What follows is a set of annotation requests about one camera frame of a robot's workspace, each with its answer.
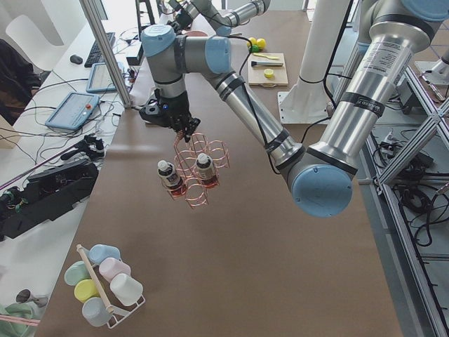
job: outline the computer mouse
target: computer mouse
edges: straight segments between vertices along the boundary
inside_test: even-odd
[[[83,63],[83,58],[74,54],[70,56],[70,62],[75,63],[76,65],[80,65],[81,63]]]

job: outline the mug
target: mug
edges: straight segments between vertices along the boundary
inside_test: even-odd
[[[120,273],[131,276],[131,267],[116,258],[104,259],[100,264],[99,271],[109,283],[111,283],[112,279]]]
[[[117,260],[120,260],[120,250],[114,246],[96,244],[89,251],[89,260],[96,265],[101,264],[106,258],[116,258]]]
[[[127,307],[136,303],[143,292],[143,285],[124,273],[115,276],[110,287],[117,299]]]
[[[81,303],[89,298],[100,297],[95,282],[92,279],[84,279],[75,286],[74,295]]]
[[[64,273],[64,281],[69,286],[76,286],[80,281],[90,278],[91,276],[89,275],[83,261],[75,262],[73,265],[68,267]]]
[[[89,298],[84,304],[81,311],[84,318],[92,326],[103,326],[112,317],[112,313],[106,310],[105,304],[99,297]]]

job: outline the yellow fruit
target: yellow fruit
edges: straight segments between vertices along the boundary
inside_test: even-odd
[[[248,40],[251,41],[251,43],[253,44],[253,46],[255,46],[256,43],[257,43],[257,40],[255,39],[255,37],[250,37]]]
[[[267,46],[267,42],[265,41],[265,39],[257,39],[256,44],[260,50]]]

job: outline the keyboard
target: keyboard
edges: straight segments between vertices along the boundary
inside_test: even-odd
[[[109,41],[109,44],[112,46],[115,40],[115,33],[106,33],[107,39]],[[89,56],[87,57],[86,62],[84,63],[84,67],[91,68],[94,63],[102,62],[102,55],[100,51],[100,47],[97,44],[97,41],[95,41],[92,45],[91,51],[89,52]]]

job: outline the pink cup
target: pink cup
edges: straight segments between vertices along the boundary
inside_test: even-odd
[[[111,283],[112,279],[118,274],[127,274],[131,276],[131,267],[116,258],[106,258],[100,264],[100,274]]]

